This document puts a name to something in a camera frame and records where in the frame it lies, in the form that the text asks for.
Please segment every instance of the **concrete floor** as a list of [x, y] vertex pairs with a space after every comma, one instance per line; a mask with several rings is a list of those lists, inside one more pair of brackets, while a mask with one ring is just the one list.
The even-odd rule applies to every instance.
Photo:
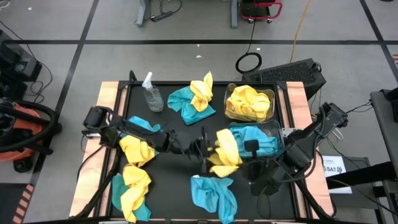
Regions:
[[[250, 38], [252, 25], [239, 19], [239, 27], [230, 29], [229, 4], [212, 0], [182, 0], [181, 10], [170, 18], [143, 28], [133, 22], [139, 1], [128, 0], [25, 0], [12, 1], [0, 11], [0, 21], [24, 39], [29, 40], [234, 40]], [[94, 3], [94, 16], [86, 24]], [[258, 22], [256, 40], [292, 40], [306, 0], [284, 0], [280, 17], [273, 23]], [[398, 40], [398, 1], [367, 0], [371, 14], [384, 40]], [[164, 10], [178, 7], [178, 1], [165, 1]], [[152, 14], [159, 14], [159, 3], [152, 2]], [[83, 29], [88, 25], [88, 33]], [[4, 32], [14, 37], [7, 29]], [[299, 40], [377, 40], [360, 0], [314, 0], [308, 10]], [[96, 103], [103, 81], [126, 80], [134, 70], [139, 80], [149, 71], [155, 80], [200, 79], [211, 70], [215, 80], [240, 80], [234, 63], [247, 50], [246, 44], [154, 44], [97, 45], [76, 41], [73, 44], [30, 45], [36, 57], [52, 71], [52, 84], [44, 91], [44, 105], [60, 112], [63, 132], [54, 137], [54, 153], [45, 159], [35, 186], [25, 222], [67, 218], [75, 192], [76, 172], [81, 164], [81, 125], [88, 108]], [[292, 45], [260, 44], [251, 49], [262, 55], [262, 68], [289, 62]], [[398, 45], [389, 45], [391, 54]], [[294, 60], [313, 58], [320, 62], [327, 84], [322, 101], [334, 102], [343, 110], [368, 101], [371, 91], [395, 88], [396, 78], [385, 52], [379, 44], [298, 45]], [[253, 61], [243, 62], [249, 68]], [[39, 80], [49, 81], [48, 71], [42, 70]], [[70, 83], [65, 101], [59, 100], [62, 89]], [[335, 142], [347, 156], [369, 157], [371, 164], [389, 160], [373, 110], [350, 114], [349, 125], [342, 129], [344, 140]], [[335, 155], [327, 144], [323, 154]], [[2, 182], [30, 181], [31, 174], [15, 175], [6, 170]], [[338, 208], [341, 220], [376, 221], [374, 212]]]

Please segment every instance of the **cloth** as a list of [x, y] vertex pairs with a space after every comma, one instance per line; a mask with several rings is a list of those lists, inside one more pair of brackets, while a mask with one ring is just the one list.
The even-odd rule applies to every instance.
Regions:
[[[123, 180], [129, 188], [120, 198], [121, 209], [123, 211], [124, 218], [129, 222], [135, 223], [137, 221], [137, 217], [133, 211], [138, 210], [144, 203], [144, 196], [148, 193], [148, 185], [150, 184], [151, 179], [146, 171], [132, 164], [127, 164], [123, 168]], [[145, 215], [145, 212], [145, 208], [141, 208], [138, 211], [140, 215]]]
[[[112, 178], [112, 204], [121, 212], [123, 212], [121, 196], [126, 193], [128, 189], [129, 186], [124, 183], [122, 175], [116, 174]], [[141, 206], [137, 210], [132, 211], [132, 213], [136, 216], [137, 220], [141, 221], [149, 221], [151, 215], [150, 210], [145, 205], [145, 199]]]
[[241, 121], [263, 122], [270, 107], [268, 96], [248, 85], [236, 87], [226, 100], [225, 115]]
[[214, 213], [218, 208], [218, 218], [223, 224], [234, 221], [238, 204], [228, 186], [233, 183], [230, 178], [191, 177], [192, 200], [196, 206]]
[[208, 72], [203, 81], [191, 81], [190, 89], [195, 94], [192, 98], [191, 104], [195, 107], [195, 109], [199, 112], [204, 111], [209, 101], [213, 97], [213, 93], [211, 92], [211, 88], [213, 87], [213, 75], [211, 72]]
[[257, 126], [233, 127], [229, 130], [234, 135], [238, 145], [239, 156], [242, 158], [252, 157], [252, 152], [248, 152], [244, 148], [244, 142], [249, 140], [259, 141], [258, 157], [271, 156], [278, 151], [278, 139], [276, 137], [268, 137]]
[[226, 177], [236, 171], [242, 159], [239, 157], [238, 145], [228, 129], [217, 131], [216, 153], [212, 154], [208, 160], [214, 164], [210, 172], [214, 172], [218, 177]]
[[[148, 131], [158, 132], [161, 129], [159, 124], [152, 127], [148, 121], [137, 116], [131, 117], [129, 121]], [[127, 161], [138, 167], [143, 166], [146, 162], [159, 154], [159, 152], [156, 152], [154, 148], [149, 147], [146, 141], [141, 141], [140, 139], [130, 135], [125, 135], [119, 141], [119, 144], [123, 152], [126, 154]]]
[[194, 96], [195, 94], [191, 91], [190, 86], [187, 86], [170, 94], [167, 100], [169, 108], [172, 108], [175, 112], [181, 110], [181, 117], [186, 125], [205, 119], [216, 112], [211, 106], [207, 106], [205, 110], [198, 112], [190, 103]]

